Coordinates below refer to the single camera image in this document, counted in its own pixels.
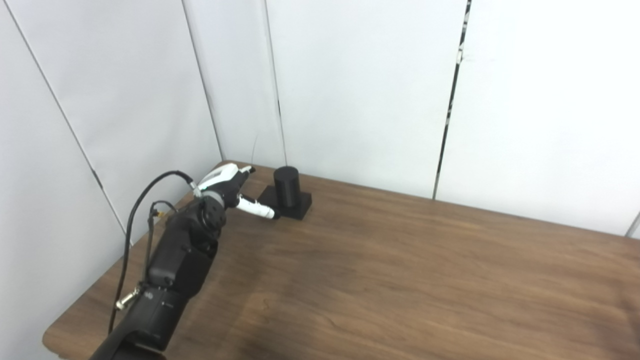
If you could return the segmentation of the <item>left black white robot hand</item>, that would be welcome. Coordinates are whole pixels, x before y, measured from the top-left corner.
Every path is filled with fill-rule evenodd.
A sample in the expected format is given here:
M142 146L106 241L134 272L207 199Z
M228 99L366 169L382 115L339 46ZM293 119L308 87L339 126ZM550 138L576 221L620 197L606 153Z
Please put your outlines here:
M237 208L265 219L279 219L281 213L278 210L242 194L243 185L255 171L251 165L239 167L235 162L229 162L206 174L198 183L198 190L202 195L216 199L225 208Z

